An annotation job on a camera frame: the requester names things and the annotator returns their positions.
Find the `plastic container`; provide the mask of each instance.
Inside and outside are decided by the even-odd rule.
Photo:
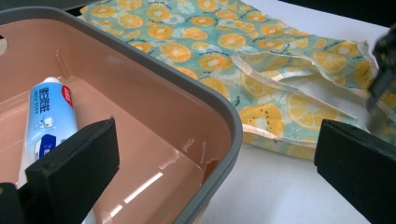
[[[0,35],[0,182],[18,180],[29,90],[58,77],[74,94],[79,129],[117,123],[120,170],[93,207],[98,222],[196,219],[242,142],[225,98],[55,8],[1,11]]]

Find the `white surface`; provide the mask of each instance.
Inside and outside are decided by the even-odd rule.
[[[245,0],[310,34],[375,41],[388,28],[276,0]],[[243,145],[230,175],[212,198],[206,223],[369,223],[318,173],[312,161]]]

